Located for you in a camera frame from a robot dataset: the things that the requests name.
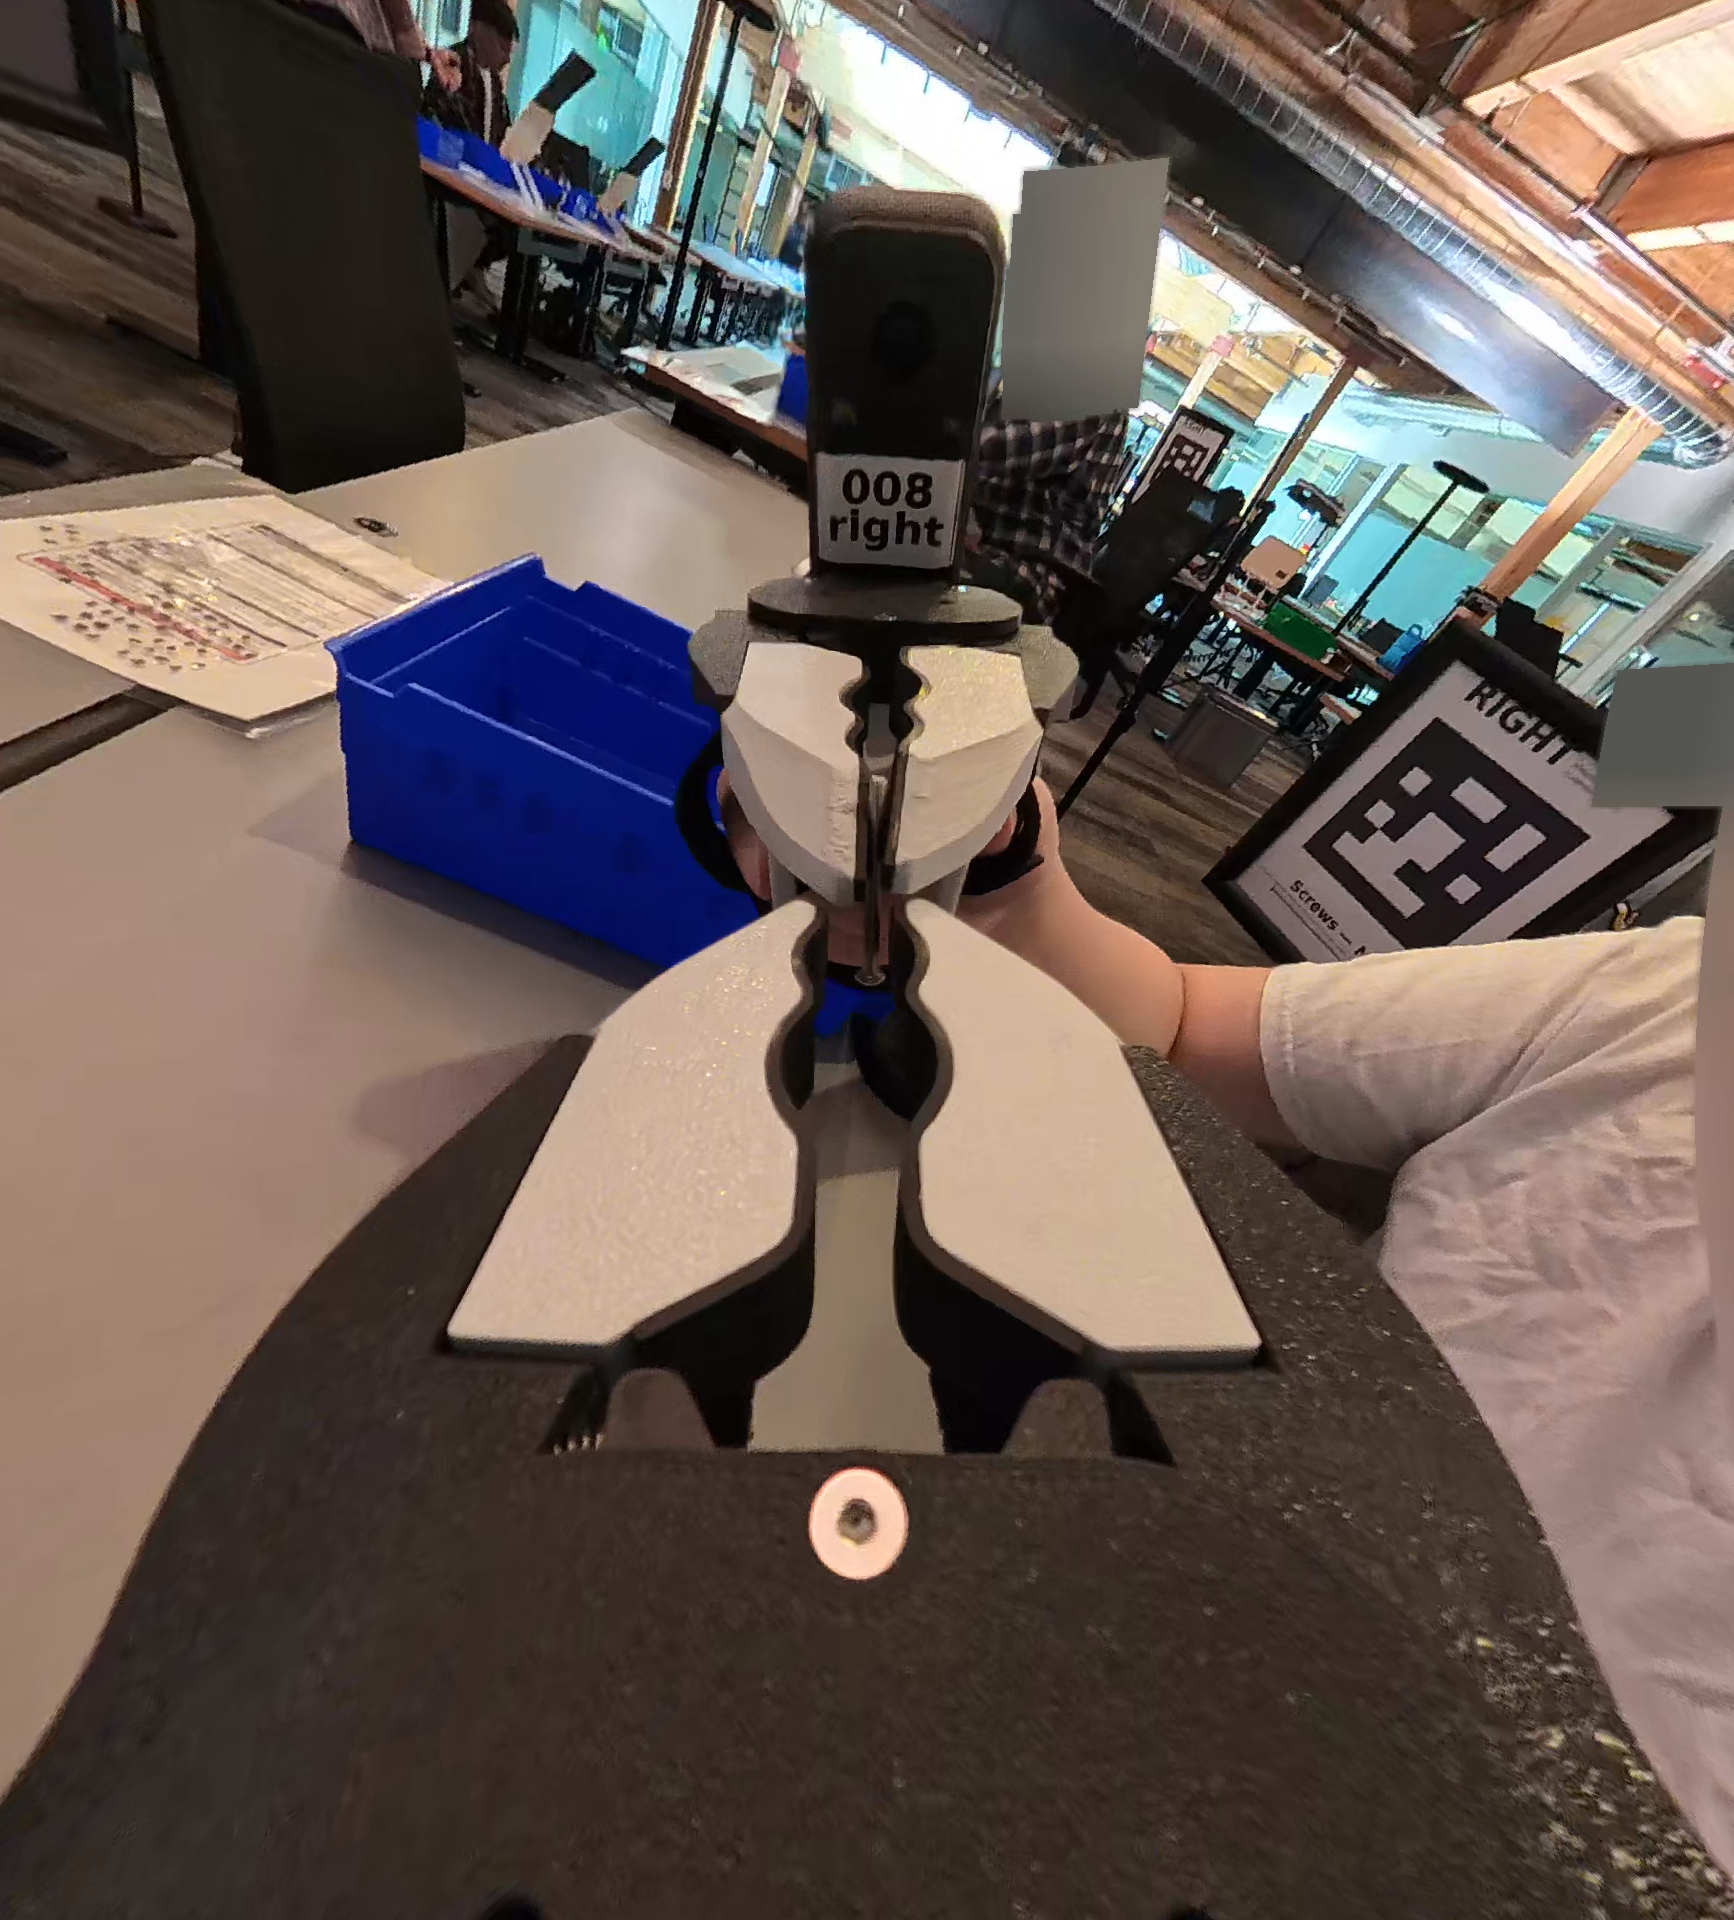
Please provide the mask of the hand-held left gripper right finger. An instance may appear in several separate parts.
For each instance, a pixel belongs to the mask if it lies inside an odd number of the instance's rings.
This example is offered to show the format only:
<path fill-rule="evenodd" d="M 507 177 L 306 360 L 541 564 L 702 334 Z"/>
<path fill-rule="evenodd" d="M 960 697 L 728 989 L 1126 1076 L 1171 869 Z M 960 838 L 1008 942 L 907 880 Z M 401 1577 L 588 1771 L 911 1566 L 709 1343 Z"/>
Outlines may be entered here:
<path fill-rule="evenodd" d="M 1109 1452 L 1164 1452 L 1137 1379 L 1239 1374 L 1264 1334 L 1119 1038 L 932 901 L 895 925 L 895 1317 L 945 1452 L 1001 1452 L 1047 1387 Z"/>

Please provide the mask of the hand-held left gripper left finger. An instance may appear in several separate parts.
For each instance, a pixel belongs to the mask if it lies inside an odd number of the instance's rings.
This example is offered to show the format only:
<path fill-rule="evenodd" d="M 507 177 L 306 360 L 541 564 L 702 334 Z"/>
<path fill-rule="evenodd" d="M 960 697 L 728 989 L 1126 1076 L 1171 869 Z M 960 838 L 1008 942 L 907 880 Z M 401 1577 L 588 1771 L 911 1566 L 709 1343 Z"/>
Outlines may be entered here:
<path fill-rule="evenodd" d="M 717 1448 L 804 1339 L 804 1149 L 821 909 L 800 897 L 674 963 L 590 1037 L 446 1320 L 476 1356 L 566 1360 L 601 1387 L 683 1379 Z"/>

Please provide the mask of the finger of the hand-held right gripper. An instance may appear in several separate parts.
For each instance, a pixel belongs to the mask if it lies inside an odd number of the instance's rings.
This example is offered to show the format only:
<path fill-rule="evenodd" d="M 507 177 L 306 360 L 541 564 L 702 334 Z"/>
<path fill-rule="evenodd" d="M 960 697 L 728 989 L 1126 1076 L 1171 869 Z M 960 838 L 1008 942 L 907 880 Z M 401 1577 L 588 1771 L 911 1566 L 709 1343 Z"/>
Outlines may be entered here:
<path fill-rule="evenodd" d="M 1044 724 L 1019 654 L 935 642 L 901 661 L 916 689 L 895 754 L 887 886 L 911 897 L 991 848 L 1033 778 Z"/>
<path fill-rule="evenodd" d="M 880 906 L 880 790 L 864 761 L 869 666 L 814 642 L 749 642 L 719 716 L 738 811 L 776 897 Z"/>

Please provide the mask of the blue plastic bin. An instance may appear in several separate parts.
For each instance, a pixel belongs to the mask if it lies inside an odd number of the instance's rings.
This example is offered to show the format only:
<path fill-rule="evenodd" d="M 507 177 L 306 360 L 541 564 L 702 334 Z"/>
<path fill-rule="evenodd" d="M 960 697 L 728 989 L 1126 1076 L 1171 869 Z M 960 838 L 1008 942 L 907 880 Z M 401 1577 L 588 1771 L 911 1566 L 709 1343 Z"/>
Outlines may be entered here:
<path fill-rule="evenodd" d="M 764 924 L 686 638 L 531 555 L 328 638 L 352 845 L 653 968 Z"/>

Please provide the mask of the person's right hand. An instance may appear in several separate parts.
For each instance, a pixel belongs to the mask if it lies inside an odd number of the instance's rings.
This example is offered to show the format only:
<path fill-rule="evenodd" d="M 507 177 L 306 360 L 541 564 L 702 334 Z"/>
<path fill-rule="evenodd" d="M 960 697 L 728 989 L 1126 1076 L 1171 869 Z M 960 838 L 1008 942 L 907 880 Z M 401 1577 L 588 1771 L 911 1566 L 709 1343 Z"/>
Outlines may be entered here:
<path fill-rule="evenodd" d="M 1047 780 L 1036 778 L 1028 795 L 1039 806 L 1033 865 L 1004 886 L 964 885 L 956 918 L 1064 986 L 1122 1045 L 1168 1056 L 1184 1018 L 1184 972 L 1080 896 Z"/>

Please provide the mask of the grey trash bin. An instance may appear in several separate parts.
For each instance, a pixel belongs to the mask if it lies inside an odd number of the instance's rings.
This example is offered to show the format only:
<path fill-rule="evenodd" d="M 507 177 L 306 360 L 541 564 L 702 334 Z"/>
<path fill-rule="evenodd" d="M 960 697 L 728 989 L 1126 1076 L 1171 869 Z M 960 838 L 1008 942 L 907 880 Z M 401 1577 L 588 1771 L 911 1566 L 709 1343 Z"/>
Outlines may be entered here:
<path fill-rule="evenodd" d="M 1229 790 L 1274 734 L 1264 710 L 1225 689 L 1203 689 L 1171 731 L 1168 758 L 1201 786 Z"/>

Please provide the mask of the small framed marker poster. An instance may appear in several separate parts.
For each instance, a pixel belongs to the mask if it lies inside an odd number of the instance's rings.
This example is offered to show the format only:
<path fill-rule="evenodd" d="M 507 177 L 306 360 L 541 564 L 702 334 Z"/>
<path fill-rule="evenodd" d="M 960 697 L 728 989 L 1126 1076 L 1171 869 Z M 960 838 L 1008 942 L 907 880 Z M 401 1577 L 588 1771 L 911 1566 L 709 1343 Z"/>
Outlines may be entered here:
<path fill-rule="evenodd" d="M 1209 475 L 1232 443 L 1232 429 L 1192 407 L 1180 407 L 1146 457 L 1126 502 L 1126 517 L 1137 527 L 1175 517 L 1212 520 L 1216 490 Z"/>

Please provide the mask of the framed black-white marker poster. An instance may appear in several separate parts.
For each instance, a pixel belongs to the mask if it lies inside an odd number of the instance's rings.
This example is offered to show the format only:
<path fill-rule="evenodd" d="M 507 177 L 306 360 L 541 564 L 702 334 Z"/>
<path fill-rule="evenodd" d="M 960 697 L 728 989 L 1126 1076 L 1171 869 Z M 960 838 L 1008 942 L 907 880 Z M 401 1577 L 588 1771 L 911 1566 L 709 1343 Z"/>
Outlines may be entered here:
<path fill-rule="evenodd" d="M 1720 811 L 1596 802 L 1602 711 L 1513 651 L 1431 637 L 1203 885 L 1274 963 L 1606 925 Z"/>

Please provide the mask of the black floor lamp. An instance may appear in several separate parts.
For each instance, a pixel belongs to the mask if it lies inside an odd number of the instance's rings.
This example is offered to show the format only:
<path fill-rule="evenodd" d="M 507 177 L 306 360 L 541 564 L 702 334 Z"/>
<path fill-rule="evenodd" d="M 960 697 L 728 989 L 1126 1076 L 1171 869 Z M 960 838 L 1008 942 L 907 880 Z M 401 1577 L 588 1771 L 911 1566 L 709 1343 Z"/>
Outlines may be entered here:
<path fill-rule="evenodd" d="M 1336 555 L 1344 595 L 1334 631 L 1378 672 L 1399 672 L 1489 571 L 1475 527 L 1492 492 L 1453 461 L 1406 468 Z"/>

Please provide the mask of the black high-back office chair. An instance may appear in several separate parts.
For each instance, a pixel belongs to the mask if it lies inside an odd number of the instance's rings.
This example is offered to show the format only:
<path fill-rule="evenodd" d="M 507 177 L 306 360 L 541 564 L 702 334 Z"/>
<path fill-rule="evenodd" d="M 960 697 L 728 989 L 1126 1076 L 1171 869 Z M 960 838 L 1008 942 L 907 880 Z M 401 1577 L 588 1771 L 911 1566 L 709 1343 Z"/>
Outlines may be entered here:
<path fill-rule="evenodd" d="M 456 457 L 467 396 L 417 72 L 297 2 L 141 2 L 242 469 L 311 492 Z"/>

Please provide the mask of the laminated reference sheet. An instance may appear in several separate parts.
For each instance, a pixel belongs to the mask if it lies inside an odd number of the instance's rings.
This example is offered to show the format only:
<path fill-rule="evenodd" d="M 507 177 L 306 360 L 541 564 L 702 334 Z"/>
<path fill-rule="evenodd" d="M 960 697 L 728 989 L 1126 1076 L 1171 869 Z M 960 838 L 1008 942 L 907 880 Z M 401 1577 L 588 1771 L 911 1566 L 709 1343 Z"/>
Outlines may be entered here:
<path fill-rule="evenodd" d="M 0 520 L 0 621 L 200 711 L 334 693 L 331 645 L 446 581 L 272 492 Z"/>

